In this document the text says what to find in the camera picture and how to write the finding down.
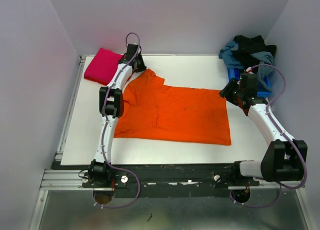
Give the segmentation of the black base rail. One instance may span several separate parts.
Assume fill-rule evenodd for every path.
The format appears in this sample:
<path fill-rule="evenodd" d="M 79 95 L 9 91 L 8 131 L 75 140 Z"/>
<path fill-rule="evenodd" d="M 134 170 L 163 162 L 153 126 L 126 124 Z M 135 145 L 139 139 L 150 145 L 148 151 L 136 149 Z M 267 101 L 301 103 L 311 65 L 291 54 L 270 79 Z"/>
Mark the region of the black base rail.
<path fill-rule="evenodd" d="M 113 167 L 92 163 L 82 178 L 83 188 L 106 191 L 117 198 L 228 197 L 232 188 L 258 185 L 251 177 L 236 175 L 232 163 Z"/>

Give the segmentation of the folded pink t-shirt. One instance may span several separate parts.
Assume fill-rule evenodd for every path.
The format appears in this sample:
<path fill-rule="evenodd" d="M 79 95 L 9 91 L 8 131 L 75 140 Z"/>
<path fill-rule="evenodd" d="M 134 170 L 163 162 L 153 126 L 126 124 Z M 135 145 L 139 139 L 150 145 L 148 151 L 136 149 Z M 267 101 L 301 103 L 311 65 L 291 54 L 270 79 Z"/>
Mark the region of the folded pink t-shirt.
<path fill-rule="evenodd" d="M 118 62 L 121 57 L 121 54 L 100 48 L 89 63 L 84 76 L 108 77 L 111 81 L 117 71 Z"/>

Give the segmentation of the black crumpled t-shirt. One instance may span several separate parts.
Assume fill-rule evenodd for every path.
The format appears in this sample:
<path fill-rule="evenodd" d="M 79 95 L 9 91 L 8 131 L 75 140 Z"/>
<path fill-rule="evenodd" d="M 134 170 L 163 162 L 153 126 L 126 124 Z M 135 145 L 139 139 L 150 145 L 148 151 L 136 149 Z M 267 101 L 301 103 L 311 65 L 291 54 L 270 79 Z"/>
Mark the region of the black crumpled t-shirt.
<path fill-rule="evenodd" d="M 266 45 L 261 35 L 248 38 L 237 35 L 233 41 L 232 56 L 245 68 L 259 64 L 260 62 L 272 65 L 277 52 L 276 45 Z"/>

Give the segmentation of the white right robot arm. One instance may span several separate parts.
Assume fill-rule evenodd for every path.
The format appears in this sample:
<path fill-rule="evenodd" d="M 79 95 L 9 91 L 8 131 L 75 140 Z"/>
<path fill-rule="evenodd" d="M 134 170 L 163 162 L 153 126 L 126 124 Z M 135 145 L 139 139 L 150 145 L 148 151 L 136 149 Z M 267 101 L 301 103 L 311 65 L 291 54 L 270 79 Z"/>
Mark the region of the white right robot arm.
<path fill-rule="evenodd" d="M 303 180 L 308 146 L 282 128 L 267 100 L 258 96 L 257 81 L 254 74 L 242 73 L 239 79 L 231 78 L 219 92 L 222 98 L 243 110 L 267 144 L 262 160 L 236 161 L 230 180 L 237 186 L 247 182 L 248 177 L 277 183 Z"/>

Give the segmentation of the orange t-shirt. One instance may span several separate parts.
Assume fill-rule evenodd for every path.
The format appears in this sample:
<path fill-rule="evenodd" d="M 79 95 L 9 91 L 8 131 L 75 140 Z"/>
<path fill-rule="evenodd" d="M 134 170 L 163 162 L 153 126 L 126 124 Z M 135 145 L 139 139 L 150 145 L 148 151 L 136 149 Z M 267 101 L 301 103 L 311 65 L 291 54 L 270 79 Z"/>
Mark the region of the orange t-shirt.
<path fill-rule="evenodd" d="M 124 90 L 116 138 L 231 145 L 226 100 L 218 90 L 175 87 L 151 69 Z"/>

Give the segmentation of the folded red t-shirt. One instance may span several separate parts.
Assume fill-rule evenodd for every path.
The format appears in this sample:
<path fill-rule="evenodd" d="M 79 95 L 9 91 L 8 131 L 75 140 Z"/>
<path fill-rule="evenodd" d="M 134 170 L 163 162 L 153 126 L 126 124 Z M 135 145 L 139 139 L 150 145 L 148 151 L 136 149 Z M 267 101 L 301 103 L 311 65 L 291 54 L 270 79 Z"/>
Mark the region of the folded red t-shirt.
<path fill-rule="evenodd" d="M 110 83 L 110 79 L 108 77 L 101 77 L 101 76 L 84 76 L 86 80 L 90 80 L 92 82 L 99 83 L 101 85 L 108 85 Z"/>

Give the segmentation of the aluminium frame rail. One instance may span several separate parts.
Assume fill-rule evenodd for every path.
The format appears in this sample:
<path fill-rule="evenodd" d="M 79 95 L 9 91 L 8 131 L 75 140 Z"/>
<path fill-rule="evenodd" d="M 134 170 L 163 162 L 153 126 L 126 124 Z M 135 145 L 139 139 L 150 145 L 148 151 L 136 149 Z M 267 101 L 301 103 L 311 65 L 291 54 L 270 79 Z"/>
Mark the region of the aluminium frame rail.
<path fill-rule="evenodd" d="M 164 171 L 153 171 L 151 177 L 137 176 L 125 171 L 120 171 L 111 177 L 111 180 L 92 180 L 86 175 L 87 170 L 45 170 L 40 189 L 41 190 L 105 190 L 112 191 L 114 189 L 135 187 L 137 182 L 141 184 L 141 188 L 147 187 L 169 187 L 169 186 L 196 186 L 208 183 L 210 187 L 224 187 L 228 189 L 244 189 L 249 187 L 265 187 L 277 188 L 275 182 L 267 182 L 261 179 L 241 179 L 239 181 L 227 180 L 225 173 L 211 174 L 205 179 L 200 178 L 169 178 Z"/>

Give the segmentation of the grey-blue crumpled t-shirt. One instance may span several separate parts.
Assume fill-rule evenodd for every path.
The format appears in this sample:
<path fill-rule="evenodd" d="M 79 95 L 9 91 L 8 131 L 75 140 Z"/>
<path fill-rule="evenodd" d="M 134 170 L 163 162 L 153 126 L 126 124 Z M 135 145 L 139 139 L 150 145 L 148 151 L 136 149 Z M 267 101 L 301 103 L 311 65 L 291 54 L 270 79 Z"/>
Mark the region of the grey-blue crumpled t-shirt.
<path fill-rule="evenodd" d="M 218 57 L 223 60 L 224 64 L 226 65 L 227 68 L 232 68 L 232 69 L 239 69 L 243 70 L 243 72 L 247 69 L 245 68 L 240 62 L 234 59 L 232 56 L 232 49 L 235 46 L 235 42 L 231 41 L 227 43 L 219 52 Z M 253 68 L 253 73 L 257 76 L 258 80 L 263 83 L 263 79 L 265 76 L 269 75 L 270 73 L 273 72 L 273 66 L 270 64 L 265 64 L 260 62 L 257 65 L 250 66 Z"/>

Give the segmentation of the blue plastic bin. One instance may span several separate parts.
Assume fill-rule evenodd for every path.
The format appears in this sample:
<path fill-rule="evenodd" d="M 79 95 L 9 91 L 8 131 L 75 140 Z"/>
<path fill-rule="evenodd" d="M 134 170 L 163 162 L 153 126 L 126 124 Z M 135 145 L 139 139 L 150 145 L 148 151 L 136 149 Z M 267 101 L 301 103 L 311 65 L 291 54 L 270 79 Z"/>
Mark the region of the blue plastic bin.
<path fill-rule="evenodd" d="M 243 76 L 243 70 L 227 68 L 227 74 L 229 80 L 231 80 L 232 78 L 237 79 L 239 87 L 242 89 L 246 89 L 249 93 L 256 93 L 258 97 L 264 98 L 268 98 L 271 94 L 270 89 L 272 88 L 272 86 L 269 75 L 264 77 L 264 84 L 262 84 L 258 80 L 257 76 Z"/>

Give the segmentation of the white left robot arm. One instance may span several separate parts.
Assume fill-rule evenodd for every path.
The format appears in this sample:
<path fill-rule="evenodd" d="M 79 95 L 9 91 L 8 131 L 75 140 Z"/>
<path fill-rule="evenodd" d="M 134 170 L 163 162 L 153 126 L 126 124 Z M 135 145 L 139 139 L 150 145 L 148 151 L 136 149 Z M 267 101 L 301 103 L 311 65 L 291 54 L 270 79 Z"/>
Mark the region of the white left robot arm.
<path fill-rule="evenodd" d="M 146 70 L 141 46 L 126 44 L 123 55 L 99 49 L 85 71 L 84 78 L 102 84 L 99 89 L 99 112 L 102 118 L 97 152 L 90 163 L 88 176 L 99 187 L 110 184 L 112 177 L 111 149 L 115 129 L 124 113 L 123 89 L 134 73 Z"/>

